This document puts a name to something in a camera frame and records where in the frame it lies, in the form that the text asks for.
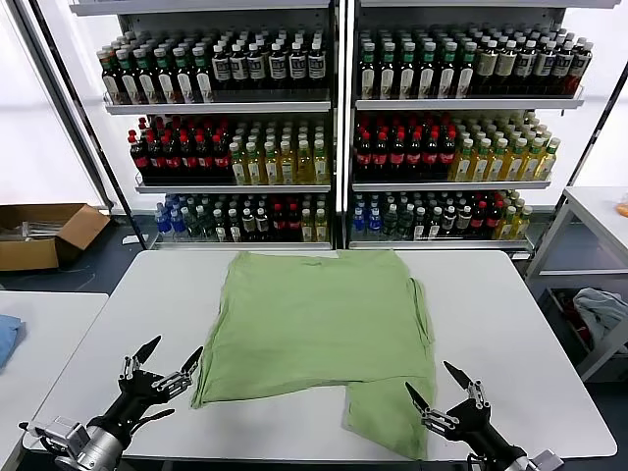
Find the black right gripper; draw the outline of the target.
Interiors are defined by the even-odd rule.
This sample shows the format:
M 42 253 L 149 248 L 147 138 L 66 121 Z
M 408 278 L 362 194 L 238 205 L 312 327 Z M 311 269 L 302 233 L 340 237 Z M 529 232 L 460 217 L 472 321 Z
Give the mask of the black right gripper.
M 454 406 L 446 414 L 432 408 L 408 382 L 405 387 L 417 409 L 420 421 L 429 431 L 448 441 L 465 442 L 478 455 L 507 455 L 512 445 L 491 424 L 491 405 L 484 385 L 472 380 L 465 372 L 445 361 L 451 377 L 465 390 L 469 399 Z

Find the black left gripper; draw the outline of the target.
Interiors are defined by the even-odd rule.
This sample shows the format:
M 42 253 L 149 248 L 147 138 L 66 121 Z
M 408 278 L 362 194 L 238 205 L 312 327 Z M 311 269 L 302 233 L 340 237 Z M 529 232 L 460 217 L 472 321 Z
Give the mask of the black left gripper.
M 145 416 L 151 406 L 167 403 L 170 400 L 168 393 L 183 393 L 192 384 L 192 375 L 198 367 L 203 346 L 190 355 L 179 371 L 166 377 L 139 371 L 160 340 L 161 336 L 157 336 L 143 344 L 136 353 L 124 358 L 122 380 L 119 381 L 120 395 L 100 417 L 100 428 L 118 440 L 130 440 L 143 425 L 173 414 L 175 410 L 169 408 Z

